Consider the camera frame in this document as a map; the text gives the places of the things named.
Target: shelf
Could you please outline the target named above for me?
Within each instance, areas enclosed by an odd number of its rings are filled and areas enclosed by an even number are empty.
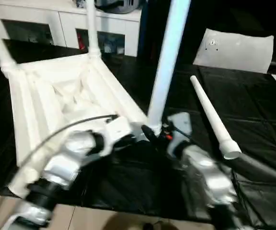
[[[86,13],[85,9],[77,8],[76,5],[70,0],[0,0],[0,5],[36,8],[77,14]],[[96,16],[139,22],[141,18],[141,8],[127,14],[105,13],[97,10]]]

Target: black cloth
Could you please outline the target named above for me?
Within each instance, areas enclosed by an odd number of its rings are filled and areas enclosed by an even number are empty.
[[[14,41],[8,41],[7,45],[20,63],[81,53]],[[126,56],[104,56],[103,60],[146,112],[156,66]],[[216,137],[189,80],[192,74],[198,77],[243,151],[239,159],[222,159]],[[260,229],[276,230],[276,81],[272,76],[178,65],[165,114],[179,111],[189,112],[195,143],[232,168],[231,178],[251,223]],[[16,171],[15,162],[9,86],[0,72],[0,195],[12,195],[6,185]],[[84,168],[60,203],[209,222],[199,200],[188,210],[183,184],[184,178],[165,154],[142,141]],[[199,195],[193,188],[189,191],[189,198]]]

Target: white plastic sheet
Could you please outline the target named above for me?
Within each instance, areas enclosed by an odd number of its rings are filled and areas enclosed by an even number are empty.
[[[273,36],[251,37],[206,29],[194,64],[267,73]]]

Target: tiled floor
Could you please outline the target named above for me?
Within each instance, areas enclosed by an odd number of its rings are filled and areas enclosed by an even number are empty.
[[[0,228],[17,198],[0,196]],[[143,215],[58,205],[54,218],[47,230],[142,230],[145,223],[154,225],[154,230],[213,230],[209,224],[162,219]]]

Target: white cabinet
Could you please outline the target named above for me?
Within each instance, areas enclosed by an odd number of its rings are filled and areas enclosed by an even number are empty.
[[[99,37],[105,34],[120,35],[124,43],[124,54],[137,56],[141,12],[142,9],[128,14],[97,11]],[[70,0],[0,0],[0,36],[4,39],[17,40],[14,38],[16,34],[13,35],[15,27],[20,28],[17,36],[22,34],[20,31],[35,27],[44,34],[50,34],[50,43],[56,46],[79,48],[77,30],[88,29],[86,20],[86,10],[76,8]]]
[[[0,5],[0,36],[4,39],[10,39],[3,20],[47,25],[54,45],[66,46],[59,13],[57,11]]]
[[[60,12],[59,15],[67,47],[79,48],[77,29],[88,29],[86,15],[68,12]],[[125,55],[137,56],[140,15],[134,19],[130,21],[97,15],[96,26],[99,32],[124,35]]]

